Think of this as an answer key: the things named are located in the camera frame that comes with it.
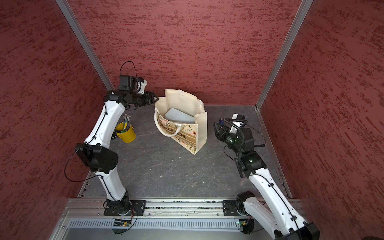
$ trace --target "red wall panel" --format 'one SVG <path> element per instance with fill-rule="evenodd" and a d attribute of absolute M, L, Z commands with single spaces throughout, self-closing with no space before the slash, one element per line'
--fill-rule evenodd
<path fill-rule="evenodd" d="M 159 96 L 255 104 L 301 0 L 68 2 L 114 86 L 132 60 Z"/>
<path fill-rule="evenodd" d="M 384 2 L 314 1 L 262 106 L 322 239 L 384 238 Z"/>
<path fill-rule="evenodd" d="M 106 88 L 54 0 L 0 6 L 0 239 L 47 239 L 80 189 L 63 168 Z M 88 169 L 76 157 L 67 171 Z"/>

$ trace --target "canvas tote bag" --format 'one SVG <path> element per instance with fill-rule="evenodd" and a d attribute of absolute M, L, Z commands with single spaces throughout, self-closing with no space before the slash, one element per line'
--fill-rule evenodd
<path fill-rule="evenodd" d="M 155 103 L 154 120 L 159 131 L 172 137 L 192 154 L 196 154 L 207 142 L 207 113 L 204 104 L 196 96 L 182 90 L 165 89 L 166 96 Z M 183 124 L 165 119 L 165 114 L 175 108 L 195 117 L 195 124 Z"/>

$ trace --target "black motor joint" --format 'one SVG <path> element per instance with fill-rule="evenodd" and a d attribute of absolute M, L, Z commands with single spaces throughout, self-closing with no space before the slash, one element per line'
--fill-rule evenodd
<path fill-rule="evenodd" d="M 125 192 L 121 200 L 114 201 L 107 199 L 105 208 L 106 212 L 116 212 L 121 216 L 128 215 L 132 211 L 132 203 L 129 200 L 128 191 Z"/>
<path fill-rule="evenodd" d="M 226 122 L 240 122 L 237 132 L 230 132 L 231 128 L 226 126 Z M 243 115 L 238 115 L 236 119 L 220 119 L 219 123 L 214 123 L 214 131 L 218 140 L 225 142 L 229 149 L 236 153 L 238 158 L 238 171 L 241 177 L 248 177 L 260 168 L 266 168 L 266 164 L 261 157 L 254 151 L 255 139 L 250 128 L 245 127 L 247 120 Z"/>
<path fill-rule="evenodd" d="M 117 166 L 119 155 L 108 148 L 97 145 L 89 145 L 85 143 L 76 144 L 75 151 L 83 164 L 92 172 L 103 172 L 108 174 L 109 171 Z"/>
<path fill-rule="evenodd" d="M 117 90 L 109 90 L 104 97 L 104 101 L 115 101 L 121 103 L 124 107 L 134 105 L 142 107 L 154 104 L 159 100 L 154 92 L 146 91 L 140 93 L 141 87 L 144 85 L 144 78 L 133 77 L 128 75 L 120 75 L 120 85 Z"/>

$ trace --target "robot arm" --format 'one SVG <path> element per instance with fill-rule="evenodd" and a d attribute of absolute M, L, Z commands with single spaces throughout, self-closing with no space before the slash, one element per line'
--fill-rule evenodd
<path fill-rule="evenodd" d="M 236 153 L 236 167 L 241 177 L 247 177 L 268 204 L 268 211 L 251 192 L 237 196 L 236 206 L 242 216 L 250 214 L 273 239 L 319 239 L 314 223 L 308 224 L 293 208 L 274 182 L 266 164 L 254 151 L 254 138 L 243 115 L 214 123 L 216 137 Z"/>
<path fill-rule="evenodd" d="M 141 77 L 121 75 L 118 89 L 108 91 L 105 96 L 95 127 L 85 142 L 78 143 L 75 148 L 84 165 L 99 177 L 107 193 L 106 209 L 119 215 L 131 212 L 131 202 L 117 171 L 119 156 L 109 150 L 109 144 L 115 126 L 127 107 L 134 105 L 138 108 L 159 100 L 153 92 L 144 90 L 146 85 L 147 81 Z"/>

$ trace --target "metal vent grille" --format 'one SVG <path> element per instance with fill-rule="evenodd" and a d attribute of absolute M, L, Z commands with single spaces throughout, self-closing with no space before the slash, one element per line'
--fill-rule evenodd
<path fill-rule="evenodd" d="M 111 228 L 112 220 L 93 219 L 93 218 L 73 218 L 69 228 Z"/>
<path fill-rule="evenodd" d="M 177 219 L 177 218 L 138 218 L 132 228 L 162 228 L 162 229 L 184 229 L 216 231 L 238 231 L 238 219 Z M 68 228 L 126 228 L 113 227 L 113 219 L 97 218 L 73 218 Z"/>

